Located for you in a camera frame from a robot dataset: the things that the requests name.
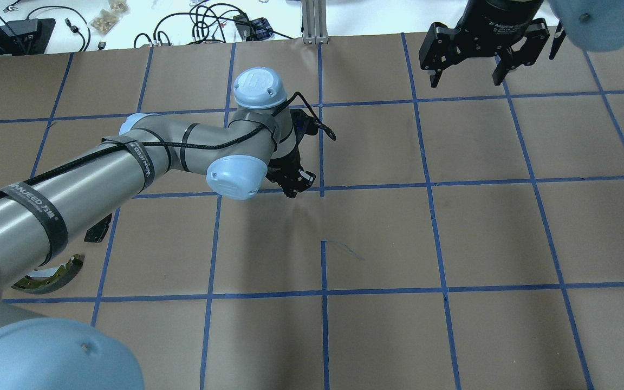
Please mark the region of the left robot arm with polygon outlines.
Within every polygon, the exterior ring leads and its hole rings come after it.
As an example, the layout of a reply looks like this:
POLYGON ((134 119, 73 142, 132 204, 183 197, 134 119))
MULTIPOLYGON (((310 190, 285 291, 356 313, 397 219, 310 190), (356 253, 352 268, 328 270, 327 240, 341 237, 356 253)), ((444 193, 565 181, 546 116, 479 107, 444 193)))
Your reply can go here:
POLYGON ((118 135, 26 181, 0 188, 0 389, 143 389, 139 361, 93 326, 3 303, 2 292, 61 254, 69 241, 171 170, 205 176, 219 195, 254 197, 263 180, 287 197, 309 189, 298 146, 324 131, 312 108, 291 109, 279 74, 245 70, 238 108, 224 127, 135 113, 118 135))

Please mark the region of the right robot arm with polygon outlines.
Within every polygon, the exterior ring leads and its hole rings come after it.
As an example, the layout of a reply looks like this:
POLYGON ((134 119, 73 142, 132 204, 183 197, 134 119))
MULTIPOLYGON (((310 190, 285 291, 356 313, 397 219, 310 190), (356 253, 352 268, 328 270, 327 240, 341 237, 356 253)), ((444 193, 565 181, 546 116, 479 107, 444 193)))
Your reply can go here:
POLYGON ((419 67, 431 87, 441 75, 467 59, 499 59, 493 70, 495 86, 510 72, 532 66, 550 42, 553 60, 570 41, 584 51, 608 52, 624 47, 624 1, 550 1, 558 19, 555 31, 537 17, 542 1, 468 1, 456 26, 434 22, 418 52, 419 67))

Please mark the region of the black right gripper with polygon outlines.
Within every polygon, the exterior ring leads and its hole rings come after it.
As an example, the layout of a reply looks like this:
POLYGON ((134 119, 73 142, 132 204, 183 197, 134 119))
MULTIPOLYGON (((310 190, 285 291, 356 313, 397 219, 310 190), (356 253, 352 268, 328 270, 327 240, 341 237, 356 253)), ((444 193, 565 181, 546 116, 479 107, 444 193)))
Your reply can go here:
POLYGON ((430 25, 419 49, 419 66, 436 88, 443 71, 466 59, 497 57, 493 84, 500 86, 510 72, 537 62, 550 32, 535 15, 542 1, 468 1, 455 27, 430 25))

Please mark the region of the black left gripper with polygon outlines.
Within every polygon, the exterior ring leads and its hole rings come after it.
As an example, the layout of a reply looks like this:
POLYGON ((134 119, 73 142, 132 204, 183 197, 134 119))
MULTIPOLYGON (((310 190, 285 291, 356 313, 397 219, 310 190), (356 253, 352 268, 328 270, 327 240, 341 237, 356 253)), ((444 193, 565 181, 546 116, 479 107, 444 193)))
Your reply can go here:
POLYGON ((297 197, 315 184, 317 176, 306 171, 301 163, 299 145, 305 136, 317 136, 317 122, 302 109, 292 109, 292 128, 288 139, 294 137, 292 149, 268 163, 266 179, 282 188, 288 198, 297 197))

